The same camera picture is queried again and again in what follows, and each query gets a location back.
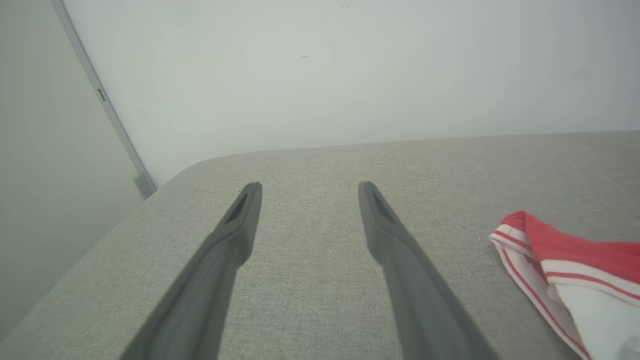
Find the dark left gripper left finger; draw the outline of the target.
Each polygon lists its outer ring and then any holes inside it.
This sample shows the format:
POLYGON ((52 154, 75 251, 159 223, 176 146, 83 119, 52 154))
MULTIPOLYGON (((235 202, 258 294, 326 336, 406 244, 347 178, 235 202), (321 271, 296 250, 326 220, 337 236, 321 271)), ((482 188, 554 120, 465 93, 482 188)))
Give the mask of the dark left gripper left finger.
POLYGON ((252 254, 263 187, 247 183, 122 353, 123 360, 215 360, 238 269, 252 254))

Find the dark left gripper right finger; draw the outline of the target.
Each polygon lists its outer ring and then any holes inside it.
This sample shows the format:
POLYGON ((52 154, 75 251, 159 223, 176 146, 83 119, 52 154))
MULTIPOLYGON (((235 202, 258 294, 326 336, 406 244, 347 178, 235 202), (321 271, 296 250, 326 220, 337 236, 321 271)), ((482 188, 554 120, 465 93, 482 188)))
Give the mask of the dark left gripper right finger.
POLYGON ((376 185, 358 185, 366 246, 381 265, 405 360, 496 360, 470 314, 376 185))

